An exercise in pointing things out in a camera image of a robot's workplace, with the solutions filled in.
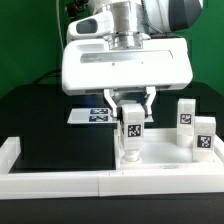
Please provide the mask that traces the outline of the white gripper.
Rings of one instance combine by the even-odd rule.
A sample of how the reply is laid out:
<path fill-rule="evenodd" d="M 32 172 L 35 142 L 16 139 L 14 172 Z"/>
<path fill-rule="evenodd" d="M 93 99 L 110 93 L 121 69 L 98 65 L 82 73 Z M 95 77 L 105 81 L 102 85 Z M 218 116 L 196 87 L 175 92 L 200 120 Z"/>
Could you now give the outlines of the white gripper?
<path fill-rule="evenodd" d="M 182 89 L 193 78 L 187 42 L 183 38 L 150 39 L 141 33 L 113 32 L 113 14 L 97 15 L 72 22 L 62 60 L 62 89 L 68 95 L 102 93 L 121 119 L 114 91 L 146 88 L 145 116 L 152 115 L 156 89 Z"/>

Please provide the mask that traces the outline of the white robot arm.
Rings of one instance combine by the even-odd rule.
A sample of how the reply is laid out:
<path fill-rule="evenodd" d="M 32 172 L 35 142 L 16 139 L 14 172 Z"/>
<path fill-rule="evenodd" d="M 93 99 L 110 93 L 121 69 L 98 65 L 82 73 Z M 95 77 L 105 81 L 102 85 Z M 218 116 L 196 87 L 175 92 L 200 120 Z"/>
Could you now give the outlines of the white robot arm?
<path fill-rule="evenodd" d="M 183 89 L 193 78 L 185 38 L 203 0 L 90 0 L 91 15 L 69 24 L 62 59 L 68 95 L 102 94 L 119 112 L 116 92 L 144 91 L 146 114 L 157 91 Z"/>

